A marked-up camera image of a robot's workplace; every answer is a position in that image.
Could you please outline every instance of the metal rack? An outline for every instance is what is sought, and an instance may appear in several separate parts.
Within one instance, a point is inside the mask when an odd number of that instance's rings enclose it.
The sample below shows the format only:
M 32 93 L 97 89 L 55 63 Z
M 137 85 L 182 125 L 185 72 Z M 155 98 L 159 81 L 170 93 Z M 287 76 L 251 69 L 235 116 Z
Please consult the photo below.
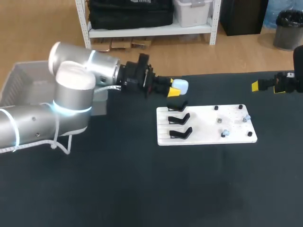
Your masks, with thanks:
M 85 0 L 75 0 L 79 21 L 86 48 L 91 48 L 91 38 L 105 37 L 132 37 L 132 36 L 151 36 L 151 35 L 185 35 L 185 34 L 206 34 L 210 33 L 210 45 L 215 45 L 217 37 L 218 22 L 220 16 L 221 0 L 214 0 L 214 9 L 212 18 L 208 18 L 207 24 L 193 27 L 181 27 L 174 19 L 172 25 L 150 28 L 123 29 L 123 30 L 105 30 L 92 29 L 90 22 L 86 22 Z

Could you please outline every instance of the white plastic bin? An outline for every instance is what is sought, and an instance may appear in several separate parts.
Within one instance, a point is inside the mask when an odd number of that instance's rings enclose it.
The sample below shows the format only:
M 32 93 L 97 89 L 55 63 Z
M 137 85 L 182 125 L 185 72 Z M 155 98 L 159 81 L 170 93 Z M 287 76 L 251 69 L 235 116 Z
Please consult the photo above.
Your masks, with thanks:
M 181 27 L 204 25 L 213 0 L 174 0 L 175 16 Z

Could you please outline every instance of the black clip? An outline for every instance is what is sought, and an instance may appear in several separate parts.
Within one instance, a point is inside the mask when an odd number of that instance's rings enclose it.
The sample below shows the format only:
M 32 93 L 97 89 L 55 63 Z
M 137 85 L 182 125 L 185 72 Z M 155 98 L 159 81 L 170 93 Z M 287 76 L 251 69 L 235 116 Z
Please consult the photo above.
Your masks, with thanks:
M 180 124 L 180 125 L 185 125 L 186 122 L 189 120 L 190 114 L 187 113 L 183 119 L 177 118 L 177 117 L 169 117 L 169 123 L 170 124 Z
M 182 106 L 175 106 L 175 105 L 167 105 L 167 108 L 169 109 L 169 111 L 179 111 L 179 112 L 183 112 L 185 107 L 187 107 L 188 105 L 188 101 L 185 101 Z
M 186 140 L 189 135 L 193 132 L 193 128 L 189 127 L 186 132 L 182 133 L 179 131 L 169 131 L 169 135 L 171 139 L 183 139 Z

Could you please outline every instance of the white pegboard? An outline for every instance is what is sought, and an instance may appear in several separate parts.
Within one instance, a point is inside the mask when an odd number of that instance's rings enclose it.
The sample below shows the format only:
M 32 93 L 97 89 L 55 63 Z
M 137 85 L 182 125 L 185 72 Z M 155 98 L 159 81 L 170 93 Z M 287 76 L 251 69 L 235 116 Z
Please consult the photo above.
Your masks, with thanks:
M 183 119 L 190 113 L 190 118 L 185 125 L 170 124 L 169 116 Z M 172 145 L 203 145 L 203 144 L 229 144 L 229 143 L 255 143 L 257 135 L 251 120 L 243 122 L 248 115 L 245 105 L 239 109 L 239 105 L 219 105 L 218 110 L 214 105 L 188 106 L 183 112 L 169 111 L 167 107 L 157 108 L 157 136 L 160 146 Z M 186 139 L 172 139 L 170 130 L 185 132 L 192 127 L 193 132 Z M 230 132 L 229 136 L 221 137 L 224 130 Z

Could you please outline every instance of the black table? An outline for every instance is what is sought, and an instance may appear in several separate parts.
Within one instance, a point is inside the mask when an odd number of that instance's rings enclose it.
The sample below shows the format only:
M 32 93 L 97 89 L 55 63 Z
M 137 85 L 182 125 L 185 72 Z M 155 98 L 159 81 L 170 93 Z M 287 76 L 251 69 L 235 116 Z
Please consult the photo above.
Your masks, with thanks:
M 303 95 L 251 92 L 273 75 L 187 77 L 190 105 L 245 104 L 255 144 L 160 147 L 166 99 L 111 92 L 108 115 L 69 156 L 49 146 L 0 155 L 0 225 L 302 227 Z

